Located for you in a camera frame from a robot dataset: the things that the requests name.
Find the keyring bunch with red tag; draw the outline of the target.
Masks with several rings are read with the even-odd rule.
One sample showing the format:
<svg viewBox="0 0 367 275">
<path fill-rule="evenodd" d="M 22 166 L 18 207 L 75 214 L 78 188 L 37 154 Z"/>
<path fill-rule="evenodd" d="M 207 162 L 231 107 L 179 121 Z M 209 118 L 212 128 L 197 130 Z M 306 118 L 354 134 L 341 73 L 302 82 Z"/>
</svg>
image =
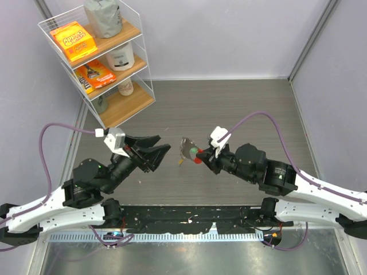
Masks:
<svg viewBox="0 0 367 275">
<path fill-rule="evenodd" d="M 181 159 L 178 162 L 179 165 L 181 165 L 185 160 L 191 160 L 195 164 L 202 163 L 202 161 L 196 157 L 196 153 L 190 151 L 191 148 L 197 148 L 197 152 L 200 150 L 199 147 L 194 143 L 194 141 L 192 141 L 188 137 L 183 137 L 181 140 L 181 145 L 179 147 L 181 156 Z"/>
</svg>

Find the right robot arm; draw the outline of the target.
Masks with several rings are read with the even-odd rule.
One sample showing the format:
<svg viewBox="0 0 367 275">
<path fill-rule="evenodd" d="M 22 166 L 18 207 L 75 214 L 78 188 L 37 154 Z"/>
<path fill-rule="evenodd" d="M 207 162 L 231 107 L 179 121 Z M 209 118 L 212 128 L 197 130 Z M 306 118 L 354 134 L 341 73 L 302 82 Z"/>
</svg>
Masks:
<svg viewBox="0 0 367 275">
<path fill-rule="evenodd" d="M 292 165 L 269 160 L 264 151 L 247 143 L 236 152 L 229 145 L 219 150 L 210 146 L 198 150 L 196 163 L 204 163 L 213 173 L 225 171 L 259 190 L 276 197 L 260 210 L 267 226 L 275 222 L 304 221 L 327 223 L 343 228 L 347 235 L 366 239 L 366 193 L 358 193 L 317 179 Z"/>
</svg>

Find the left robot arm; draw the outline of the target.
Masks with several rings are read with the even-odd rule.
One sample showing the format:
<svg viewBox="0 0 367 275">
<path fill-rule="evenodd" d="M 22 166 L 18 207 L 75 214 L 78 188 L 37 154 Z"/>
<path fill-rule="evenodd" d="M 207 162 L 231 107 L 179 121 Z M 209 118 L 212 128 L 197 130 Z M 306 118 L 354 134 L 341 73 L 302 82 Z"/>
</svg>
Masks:
<svg viewBox="0 0 367 275">
<path fill-rule="evenodd" d="M 1 205 L 1 243 L 22 246 L 44 233 L 77 226 L 118 227 L 123 214 L 117 200 L 105 200 L 135 169 L 155 171 L 170 150 L 160 136 L 133 137 L 118 128 L 97 129 L 112 152 L 107 166 L 86 159 L 73 170 L 72 179 L 50 194 L 25 205 Z"/>
</svg>

